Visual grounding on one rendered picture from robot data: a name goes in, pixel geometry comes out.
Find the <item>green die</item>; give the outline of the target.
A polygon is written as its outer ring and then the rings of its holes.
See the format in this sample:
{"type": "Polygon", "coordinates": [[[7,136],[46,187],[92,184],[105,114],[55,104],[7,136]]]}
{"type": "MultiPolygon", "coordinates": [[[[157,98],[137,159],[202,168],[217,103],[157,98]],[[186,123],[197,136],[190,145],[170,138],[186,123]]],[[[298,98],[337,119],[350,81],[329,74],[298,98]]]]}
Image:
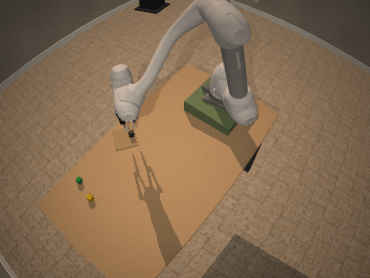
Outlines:
{"type": "Polygon", "coordinates": [[[76,182],[81,185],[81,183],[83,182],[83,180],[80,177],[77,177],[76,182]]]}

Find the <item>yellow die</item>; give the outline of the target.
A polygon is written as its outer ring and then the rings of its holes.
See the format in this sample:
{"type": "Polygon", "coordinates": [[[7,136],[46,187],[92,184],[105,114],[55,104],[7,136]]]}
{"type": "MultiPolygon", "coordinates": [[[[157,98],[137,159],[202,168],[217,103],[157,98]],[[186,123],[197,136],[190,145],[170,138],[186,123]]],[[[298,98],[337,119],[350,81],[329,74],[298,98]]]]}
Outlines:
{"type": "Polygon", "coordinates": [[[92,201],[93,201],[93,199],[94,199],[94,197],[93,197],[92,195],[90,195],[90,194],[88,194],[86,198],[87,198],[90,202],[92,202],[92,201]]]}

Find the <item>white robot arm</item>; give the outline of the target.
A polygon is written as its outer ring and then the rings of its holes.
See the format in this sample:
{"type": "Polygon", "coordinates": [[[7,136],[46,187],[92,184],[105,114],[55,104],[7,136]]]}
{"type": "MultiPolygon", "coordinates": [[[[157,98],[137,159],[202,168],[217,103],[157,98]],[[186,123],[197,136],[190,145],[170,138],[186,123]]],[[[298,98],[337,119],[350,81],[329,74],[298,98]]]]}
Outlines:
{"type": "Polygon", "coordinates": [[[228,111],[240,125],[250,125],[257,119],[258,108],[252,89],[247,85],[243,48],[251,37],[251,29],[247,19],[230,2],[194,0],[166,32],[146,72],[137,83],[133,84],[127,65],[119,64],[112,68],[113,102],[120,119],[131,122],[138,117],[145,94],[157,78],[176,41],[205,20],[215,42],[220,46],[224,65],[221,63],[214,69],[210,86],[202,85],[201,88],[207,92],[202,100],[228,111]]]}

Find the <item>black die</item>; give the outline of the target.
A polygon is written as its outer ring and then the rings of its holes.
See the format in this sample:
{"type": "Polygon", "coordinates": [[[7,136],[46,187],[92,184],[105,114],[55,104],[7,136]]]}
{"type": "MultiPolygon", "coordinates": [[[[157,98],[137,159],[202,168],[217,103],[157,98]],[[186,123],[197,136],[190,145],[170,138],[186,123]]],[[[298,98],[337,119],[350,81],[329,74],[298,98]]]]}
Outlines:
{"type": "Polygon", "coordinates": [[[130,138],[132,138],[132,137],[134,137],[135,135],[134,135],[134,132],[133,132],[133,130],[131,130],[131,131],[128,131],[128,134],[129,134],[129,137],[130,138]]]}

